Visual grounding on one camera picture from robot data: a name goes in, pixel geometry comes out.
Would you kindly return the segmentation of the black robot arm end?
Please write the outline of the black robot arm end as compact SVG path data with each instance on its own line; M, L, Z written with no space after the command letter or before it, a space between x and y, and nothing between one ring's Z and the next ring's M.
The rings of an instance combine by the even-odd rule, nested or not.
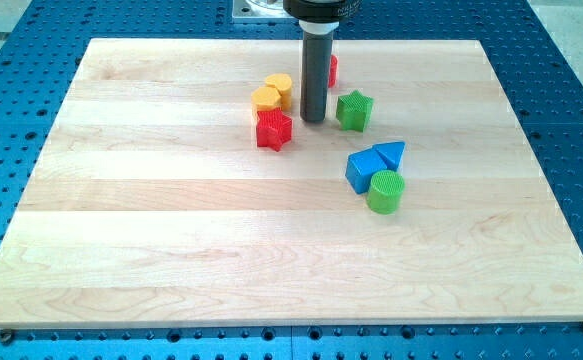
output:
M353 16L362 0L284 0L283 9L292 17L311 23L333 23Z

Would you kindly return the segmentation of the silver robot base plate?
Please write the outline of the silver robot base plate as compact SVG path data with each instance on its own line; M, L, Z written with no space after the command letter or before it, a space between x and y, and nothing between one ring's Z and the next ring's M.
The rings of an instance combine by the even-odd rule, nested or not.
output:
M293 22L283 9L282 0L230 0L233 23L287 23Z

